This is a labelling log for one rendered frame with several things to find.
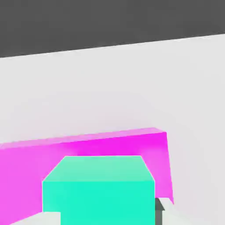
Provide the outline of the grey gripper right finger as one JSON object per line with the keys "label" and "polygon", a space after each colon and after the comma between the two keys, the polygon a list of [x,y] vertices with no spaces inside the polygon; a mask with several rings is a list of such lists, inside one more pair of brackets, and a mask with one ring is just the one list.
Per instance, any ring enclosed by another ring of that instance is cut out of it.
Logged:
{"label": "grey gripper right finger", "polygon": [[155,198],[155,225],[196,225],[182,216],[169,198]]}

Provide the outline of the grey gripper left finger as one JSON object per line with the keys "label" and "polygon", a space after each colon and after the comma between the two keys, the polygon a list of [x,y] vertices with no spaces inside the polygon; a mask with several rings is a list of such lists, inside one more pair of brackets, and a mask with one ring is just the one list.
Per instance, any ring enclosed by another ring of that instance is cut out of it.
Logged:
{"label": "grey gripper left finger", "polygon": [[10,225],[61,225],[61,213],[40,212]]}

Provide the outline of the small turquoise cube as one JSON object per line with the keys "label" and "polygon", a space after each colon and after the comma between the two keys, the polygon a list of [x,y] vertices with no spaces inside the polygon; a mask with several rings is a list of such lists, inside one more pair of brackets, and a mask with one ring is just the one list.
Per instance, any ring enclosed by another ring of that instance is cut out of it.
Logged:
{"label": "small turquoise cube", "polygon": [[141,156],[65,156],[42,194],[61,225],[155,225],[155,181]]}

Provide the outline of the large magenta box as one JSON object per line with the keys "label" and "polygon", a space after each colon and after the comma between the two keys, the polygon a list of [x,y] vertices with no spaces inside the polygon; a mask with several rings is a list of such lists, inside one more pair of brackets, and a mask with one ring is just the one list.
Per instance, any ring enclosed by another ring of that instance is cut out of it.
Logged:
{"label": "large magenta box", "polygon": [[42,181],[64,156],[140,155],[156,197],[173,200],[167,134],[142,128],[0,144],[0,225],[42,211]]}

